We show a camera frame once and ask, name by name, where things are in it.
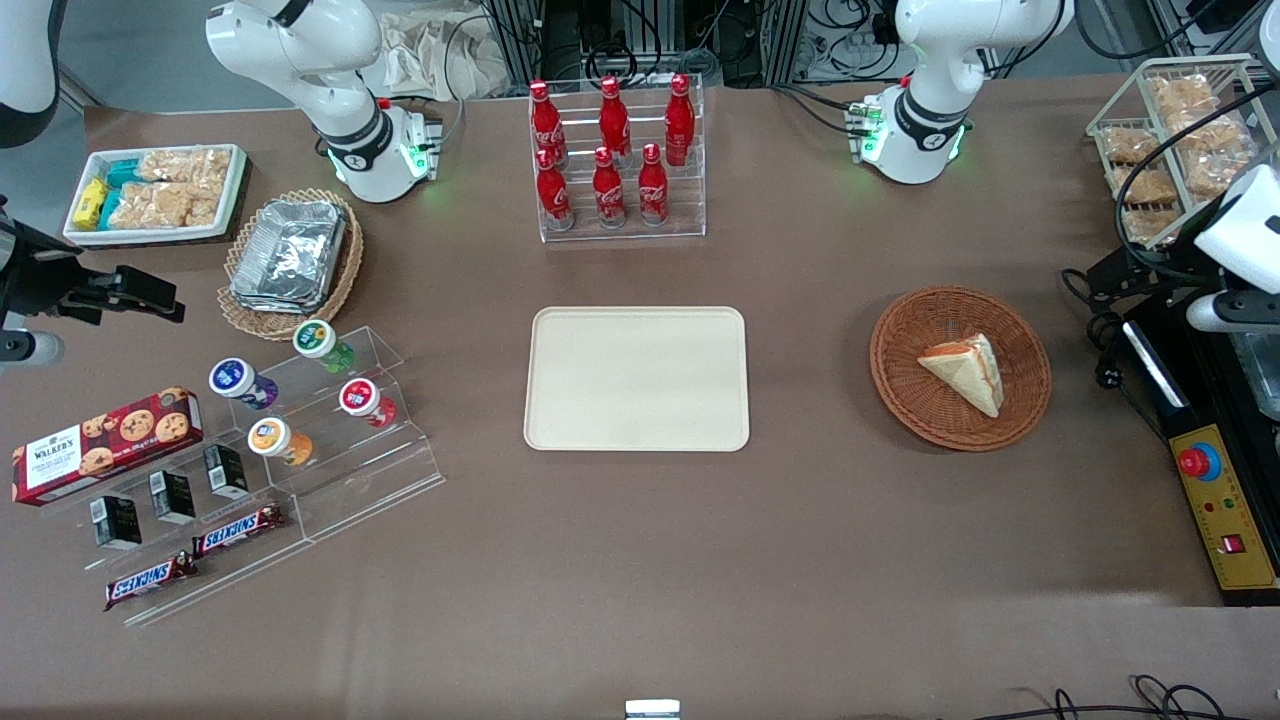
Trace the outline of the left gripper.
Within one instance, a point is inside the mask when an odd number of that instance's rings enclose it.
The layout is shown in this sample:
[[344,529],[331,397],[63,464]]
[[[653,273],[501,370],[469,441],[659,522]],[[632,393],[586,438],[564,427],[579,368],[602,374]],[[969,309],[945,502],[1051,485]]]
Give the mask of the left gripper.
[[[1271,165],[1256,167],[1222,196],[1219,213],[1196,238],[1196,247],[1221,266],[1276,266],[1277,210],[1277,170]],[[1164,252],[1132,245],[1121,245],[1088,269],[1088,288],[1103,304],[1208,287],[1215,282],[1212,277],[1176,269]]]

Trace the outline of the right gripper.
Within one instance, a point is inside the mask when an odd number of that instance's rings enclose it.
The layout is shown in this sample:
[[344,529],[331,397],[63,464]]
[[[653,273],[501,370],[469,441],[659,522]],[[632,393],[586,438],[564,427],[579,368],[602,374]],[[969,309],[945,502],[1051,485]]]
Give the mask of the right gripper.
[[133,266],[119,265],[118,296],[110,297],[111,277],[81,265],[78,250],[20,222],[4,220],[1,316],[69,316],[91,325],[105,311],[141,313],[183,323],[186,305],[177,287]]

